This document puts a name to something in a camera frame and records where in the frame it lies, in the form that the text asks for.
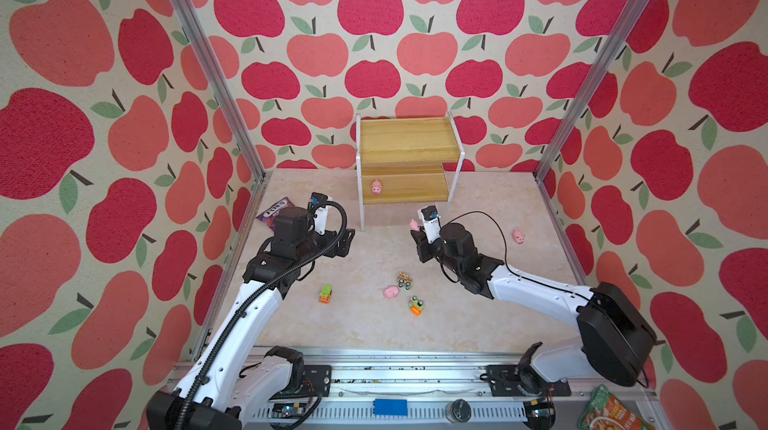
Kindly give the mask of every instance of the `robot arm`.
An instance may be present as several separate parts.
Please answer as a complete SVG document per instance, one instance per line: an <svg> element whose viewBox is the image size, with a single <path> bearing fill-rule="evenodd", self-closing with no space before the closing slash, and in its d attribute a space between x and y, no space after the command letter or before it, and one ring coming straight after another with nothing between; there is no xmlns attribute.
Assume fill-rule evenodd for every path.
<svg viewBox="0 0 768 430"><path fill-rule="evenodd" d="M338 232L325 228L325 205L335 206L342 214ZM272 348L248 377L239 382L237 378L266 321L283 302L301 268L320 256L346 256L354 235L354 230L346 228L343 208L326 195L313 193L306 209L292 207L280 212L270 250L266 251L268 240L248 262L244 283L213 343L172 394L156 392L150 400L150 429L240 430L275 394L298 392L303 355L291 348ZM184 404L188 405L186 415L181 415Z"/></svg>
<svg viewBox="0 0 768 430"><path fill-rule="evenodd" d="M539 342L528 349L518 364L527 391L536 395L544 382L595 373L622 386L636 383L656 333L619 288L573 286L522 272L479 253L461 224L440 227L434 206L418 215L422 226L411 236L421 262L434 258L471 293L525 305L579 330L580 337L556 346Z"/></svg>

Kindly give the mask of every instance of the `blue block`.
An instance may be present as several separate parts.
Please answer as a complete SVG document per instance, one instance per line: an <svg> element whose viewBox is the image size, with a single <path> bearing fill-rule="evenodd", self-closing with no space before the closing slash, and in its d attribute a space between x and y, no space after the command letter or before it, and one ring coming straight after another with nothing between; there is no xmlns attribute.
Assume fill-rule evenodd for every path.
<svg viewBox="0 0 768 430"><path fill-rule="evenodd" d="M377 398L373 401L373 415L408 416L408 400Z"/></svg>

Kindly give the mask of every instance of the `marble-pattern floor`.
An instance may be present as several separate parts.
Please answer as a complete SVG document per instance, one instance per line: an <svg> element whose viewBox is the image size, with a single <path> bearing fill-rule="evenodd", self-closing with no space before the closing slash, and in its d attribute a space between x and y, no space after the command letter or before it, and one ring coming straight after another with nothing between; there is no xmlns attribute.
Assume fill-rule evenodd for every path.
<svg viewBox="0 0 768 430"><path fill-rule="evenodd" d="M447 177L450 182L452 174ZM408 223L424 204L367 206L366 231L360 232L354 170L277 169L267 185L259 213L284 196L297 206L305 206L313 191L341 203L348 215L348 226L358 232L348 257L321 257L311 276L293 284L257 345L524 352L533 342L554 343L577 334L570 326L518 304L469 293L459 283L447 281L434 260L420 263ZM502 226L511 265L552 280L575 283L530 174L463 173L450 214L442 222L470 210L483 210ZM339 228L338 215L335 209L330 210L329 230ZM459 223L472 232L480 253L503 259L502 238L489 218L472 214ZM525 243L512 241L514 228L525 234ZM216 319L216 328L234 301L248 260L271 235L272 230L265 224L254 222L224 307ZM401 290L394 300L385 299L382 292L396 284L400 272L411 275L413 288ZM330 305L318 301L323 283L333 286ZM413 295L426 304L420 316L413 315L408 308L408 299Z"/></svg>

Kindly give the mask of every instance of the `toy car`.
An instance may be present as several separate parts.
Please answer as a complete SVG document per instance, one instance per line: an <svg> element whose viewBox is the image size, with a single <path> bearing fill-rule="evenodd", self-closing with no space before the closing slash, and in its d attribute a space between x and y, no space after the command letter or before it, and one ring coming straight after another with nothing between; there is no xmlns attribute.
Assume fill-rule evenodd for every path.
<svg viewBox="0 0 768 430"><path fill-rule="evenodd" d="M333 287L331 285L328 285L327 283L322 286L322 291L320 292L320 303L325 303L328 305L331 303L331 294L333 293Z"/></svg>
<svg viewBox="0 0 768 430"><path fill-rule="evenodd" d="M408 301L408 306L411 307L411 312L414 315L421 315L424 310L424 300L419 300L417 297L412 296Z"/></svg>
<svg viewBox="0 0 768 430"><path fill-rule="evenodd" d="M399 287L405 287L406 290L410 290L411 284L411 276L408 273L400 272L400 274L397 276L397 285Z"/></svg>

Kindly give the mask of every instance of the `apple wallpaper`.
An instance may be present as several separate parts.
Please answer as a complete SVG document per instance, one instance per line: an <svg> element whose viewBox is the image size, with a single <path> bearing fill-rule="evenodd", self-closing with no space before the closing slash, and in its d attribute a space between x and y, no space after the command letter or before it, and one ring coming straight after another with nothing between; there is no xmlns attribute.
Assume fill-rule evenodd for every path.
<svg viewBox="0 0 768 430"><path fill-rule="evenodd" d="M654 325L677 430L768 428L768 0L650 0L544 179L590 284Z"/></svg>
<svg viewBox="0 0 768 430"><path fill-rule="evenodd" d="M195 5L267 169L352 168L357 112L407 118L452 109L464 170L532 171L626 1ZM159 12L166 3L155 5ZM651 48L668 14L667 0L654 0L629 51ZM187 56L188 81L206 89L194 53ZM611 75L595 111L608 111L617 91Z"/></svg>
<svg viewBox="0 0 768 430"><path fill-rule="evenodd" d="M229 258L253 179L157 1L0 0L2 430L146 428Z"/></svg>

